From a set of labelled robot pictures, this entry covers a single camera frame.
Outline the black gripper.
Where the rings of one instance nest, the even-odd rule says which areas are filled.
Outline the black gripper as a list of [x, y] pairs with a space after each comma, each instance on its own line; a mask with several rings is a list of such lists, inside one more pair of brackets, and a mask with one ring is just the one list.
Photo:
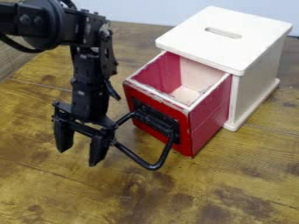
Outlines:
[[[70, 104], [53, 103], [53, 135], [58, 152], [66, 151], [73, 145], [75, 132], [87, 133], [87, 123], [100, 125], [107, 130], [116, 128], [108, 118], [108, 101], [120, 95], [112, 87], [109, 77], [117, 73], [115, 56], [93, 53], [77, 53], [73, 56], [73, 77]], [[93, 167], [105, 158], [113, 138], [93, 136], [89, 144], [88, 166]]]

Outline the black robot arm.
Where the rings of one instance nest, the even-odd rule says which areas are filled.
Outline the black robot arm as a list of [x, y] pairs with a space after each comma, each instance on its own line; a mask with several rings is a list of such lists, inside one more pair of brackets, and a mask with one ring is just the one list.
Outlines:
[[109, 82], [117, 73], [112, 35], [109, 21], [70, 0], [0, 2], [0, 41], [24, 53], [69, 47], [72, 98], [53, 103], [53, 135], [60, 152], [72, 147], [76, 133], [91, 138], [91, 166], [105, 158], [117, 128], [107, 117], [108, 100], [120, 98]]

